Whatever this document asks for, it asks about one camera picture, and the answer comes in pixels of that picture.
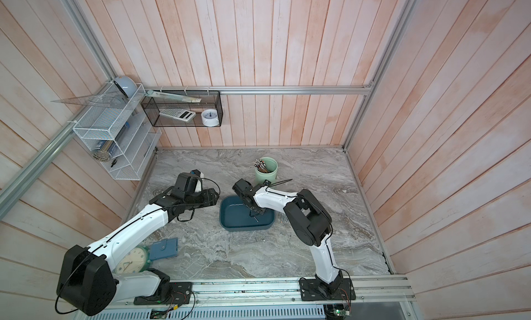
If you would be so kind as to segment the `teal plastic storage tray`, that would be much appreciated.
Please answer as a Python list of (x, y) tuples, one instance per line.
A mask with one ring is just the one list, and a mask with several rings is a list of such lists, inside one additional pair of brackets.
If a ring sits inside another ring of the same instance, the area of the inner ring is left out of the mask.
[(256, 214), (233, 195), (222, 201), (219, 222), (229, 232), (265, 230), (274, 224), (275, 212), (267, 209), (263, 214)]

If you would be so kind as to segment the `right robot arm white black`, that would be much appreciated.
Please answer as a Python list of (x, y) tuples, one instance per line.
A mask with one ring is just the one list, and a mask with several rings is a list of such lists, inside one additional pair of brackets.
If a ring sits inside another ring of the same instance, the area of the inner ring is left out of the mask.
[(285, 214), (296, 236), (311, 250), (317, 279), (332, 286), (342, 278), (331, 247), (332, 218), (311, 191), (278, 191), (269, 182), (253, 186), (244, 179), (232, 189), (255, 213), (271, 209)]

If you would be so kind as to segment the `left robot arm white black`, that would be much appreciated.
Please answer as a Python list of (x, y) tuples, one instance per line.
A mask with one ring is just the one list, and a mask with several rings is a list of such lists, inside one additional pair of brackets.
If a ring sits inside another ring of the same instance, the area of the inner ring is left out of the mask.
[(154, 304), (174, 303), (167, 274), (159, 270), (116, 274), (121, 260), (146, 237), (185, 211), (214, 206), (219, 188), (180, 192), (170, 187), (149, 201), (144, 209), (109, 235), (64, 255), (56, 289), (57, 298), (88, 316), (125, 299), (144, 299)]

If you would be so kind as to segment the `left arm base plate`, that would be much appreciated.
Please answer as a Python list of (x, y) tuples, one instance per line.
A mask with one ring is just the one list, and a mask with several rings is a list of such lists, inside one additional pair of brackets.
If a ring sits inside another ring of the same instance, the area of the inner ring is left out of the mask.
[(192, 296), (192, 282), (163, 283), (152, 296), (138, 296), (134, 299), (136, 306), (188, 305)]

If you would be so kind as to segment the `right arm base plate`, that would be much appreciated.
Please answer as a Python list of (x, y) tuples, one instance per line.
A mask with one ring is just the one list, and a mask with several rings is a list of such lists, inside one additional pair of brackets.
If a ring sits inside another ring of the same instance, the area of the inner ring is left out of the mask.
[(351, 279), (337, 277), (331, 284), (319, 278), (300, 278), (300, 295), (303, 301), (354, 301), (356, 295)]

